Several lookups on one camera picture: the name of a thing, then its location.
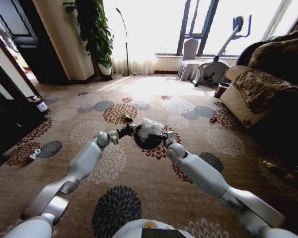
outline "rug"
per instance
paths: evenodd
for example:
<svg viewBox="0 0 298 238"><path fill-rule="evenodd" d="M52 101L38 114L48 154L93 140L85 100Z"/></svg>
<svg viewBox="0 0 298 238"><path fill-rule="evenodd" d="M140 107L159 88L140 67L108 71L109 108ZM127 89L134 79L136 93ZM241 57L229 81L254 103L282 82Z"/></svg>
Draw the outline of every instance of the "rug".
<svg viewBox="0 0 298 238"><path fill-rule="evenodd" d="M175 75L117 77L112 81L56 86L36 84L51 112L47 120L9 149L0 167L0 237L19 224L22 211L46 184L61 178L67 164L97 131L150 118L199 155L233 187L249 190L287 217L298 235L298 186L270 173L262 160L283 163L257 144L219 99L215 87L194 87ZM209 119L218 116L216 123ZM26 157L40 148L40 156ZM147 218L183 229L197 238L250 237L238 211L197 189L166 148L147 151L130 137L108 145L91 175L68 196L56 225L57 238L109 238L126 222Z"/></svg>

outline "floor lamp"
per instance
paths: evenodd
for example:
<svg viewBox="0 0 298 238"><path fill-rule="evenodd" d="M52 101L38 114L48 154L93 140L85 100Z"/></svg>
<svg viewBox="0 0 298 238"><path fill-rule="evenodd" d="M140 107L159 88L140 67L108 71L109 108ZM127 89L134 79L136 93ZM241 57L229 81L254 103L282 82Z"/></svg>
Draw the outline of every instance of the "floor lamp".
<svg viewBox="0 0 298 238"><path fill-rule="evenodd" d="M118 13L121 16L121 19L123 19L123 23L124 23L124 27L125 27L125 32L126 32L126 54L127 54L127 73L123 73L123 76L129 76L129 64L128 64L128 47L127 47L127 30L126 30L126 25L125 25L125 21L124 18L120 12L120 10L118 8L116 8L116 10L118 11Z"/></svg>

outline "wall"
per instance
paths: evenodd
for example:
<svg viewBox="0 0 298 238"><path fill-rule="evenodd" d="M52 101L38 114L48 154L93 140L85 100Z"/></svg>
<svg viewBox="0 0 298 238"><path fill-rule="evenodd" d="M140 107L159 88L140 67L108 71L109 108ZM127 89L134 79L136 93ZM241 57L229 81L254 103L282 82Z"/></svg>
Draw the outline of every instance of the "wall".
<svg viewBox="0 0 298 238"><path fill-rule="evenodd" d="M90 56L79 38L74 13L62 0L33 0L69 80L85 80L94 74Z"/></svg>
<svg viewBox="0 0 298 238"><path fill-rule="evenodd" d="M201 62L209 58L196 58ZM222 59L229 66L236 64L235 59ZM156 57L154 69L159 71L178 71L182 62L182 57Z"/></svg>
<svg viewBox="0 0 298 238"><path fill-rule="evenodd" d="M4 51L0 47L0 66L4 71L9 75L11 80L16 84L16 86L21 90L21 92L26 96L33 96L35 93L32 89L26 84L20 73L14 67L10 59L6 56Z"/></svg>

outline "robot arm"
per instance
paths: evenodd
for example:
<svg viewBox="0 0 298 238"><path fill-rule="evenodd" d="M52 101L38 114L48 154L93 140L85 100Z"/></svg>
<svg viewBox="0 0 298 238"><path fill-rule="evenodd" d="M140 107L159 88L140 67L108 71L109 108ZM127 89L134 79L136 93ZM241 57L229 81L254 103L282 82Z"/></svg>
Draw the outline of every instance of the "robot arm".
<svg viewBox="0 0 298 238"><path fill-rule="evenodd" d="M263 238L298 237L289 231L277 229L285 221L281 213L253 193L231 187L216 169L175 142L173 131L164 133L164 144L169 159L178 164L199 189L240 210L239 219L252 235Z"/></svg>
<svg viewBox="0 0 298 238"><path fill-rule="evenodd" d="M73 192L78 184L90 175L110 141L117 144L118 138L135 131L136 127L131 127L96 134L71 160L67 173L60 180L46 185L38 193L20 216L26 221L6 237L51 237L53 226L60 221L69 203L64 195Z"/></svg>

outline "potted plant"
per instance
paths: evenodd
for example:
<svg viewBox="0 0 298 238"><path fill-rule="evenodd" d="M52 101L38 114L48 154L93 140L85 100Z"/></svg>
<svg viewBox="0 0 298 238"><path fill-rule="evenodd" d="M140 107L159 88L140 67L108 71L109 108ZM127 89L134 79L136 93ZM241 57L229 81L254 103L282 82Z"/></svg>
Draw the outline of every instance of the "potted plant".
<svg viewBox="0 0 298 238"><path fill-rule="evenodd" d="M77 21L80 28L80 38L87 41L86 51L89 51L93 63L98 64L104 79L112 79L111 54L113 37L107 26L107 18L102 0L75 0L65 2L67 12L77 11Z"/></svg>

